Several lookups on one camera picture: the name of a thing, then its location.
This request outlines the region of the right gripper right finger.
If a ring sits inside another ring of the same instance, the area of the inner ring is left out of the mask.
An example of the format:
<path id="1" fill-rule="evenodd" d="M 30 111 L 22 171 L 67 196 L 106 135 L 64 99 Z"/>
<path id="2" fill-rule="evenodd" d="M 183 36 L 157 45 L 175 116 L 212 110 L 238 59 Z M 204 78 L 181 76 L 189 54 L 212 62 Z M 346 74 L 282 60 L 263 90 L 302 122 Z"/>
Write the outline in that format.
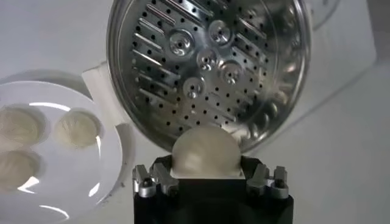
<path id="1" fill-rule="evenodd" d="M 267 165 L 257 158 L 241 157 L 241 170 L 246 180 L 246 189 L 256 197 L 271 197 L 284 200 L 289 197 L 287 171 L 283 166 L 277 166 L 274 174 L 270 174 Z"/>

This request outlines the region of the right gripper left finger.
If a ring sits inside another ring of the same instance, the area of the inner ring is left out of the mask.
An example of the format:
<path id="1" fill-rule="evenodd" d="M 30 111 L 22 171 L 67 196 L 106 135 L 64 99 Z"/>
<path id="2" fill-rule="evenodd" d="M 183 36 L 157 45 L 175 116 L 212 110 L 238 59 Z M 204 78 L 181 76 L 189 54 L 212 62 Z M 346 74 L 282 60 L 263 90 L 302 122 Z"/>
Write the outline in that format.
<path id="1" fill-rule="evenodd" d="M 171 168 L 171 155 L 157 158 L 149 170 L 145 165 L 136 165 L 132 170 L 133 194 L 150 198 L 159 189 L 168 197 L 175 197 L 179 192 L 179 180 L 171 175 Z"/>

